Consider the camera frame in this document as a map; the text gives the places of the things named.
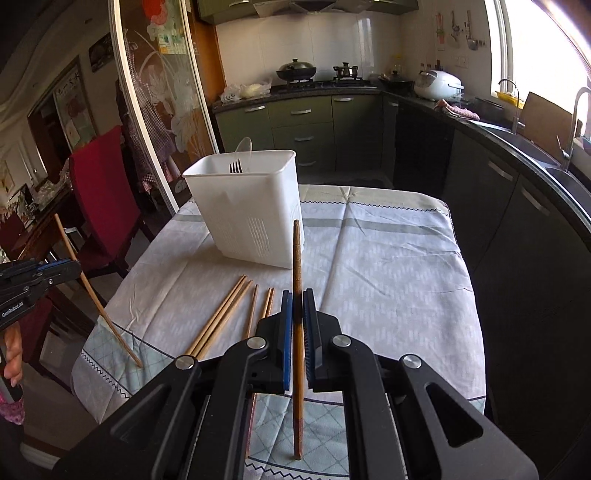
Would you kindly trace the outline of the person's left hand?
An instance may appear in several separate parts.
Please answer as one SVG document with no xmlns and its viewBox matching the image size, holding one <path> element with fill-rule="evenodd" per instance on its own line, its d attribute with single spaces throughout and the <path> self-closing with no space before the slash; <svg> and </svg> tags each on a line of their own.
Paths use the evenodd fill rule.
<svg viewBox="0 0 591 480">
<path fill-rule="evenodd" d="M 6 347 L 4 377 L 10 381 L 12 387 L 15 387 L 23 376 L 22 335 L 18 322 L 13 323 L 4 331 L 4 343 Z"/>
</svg>

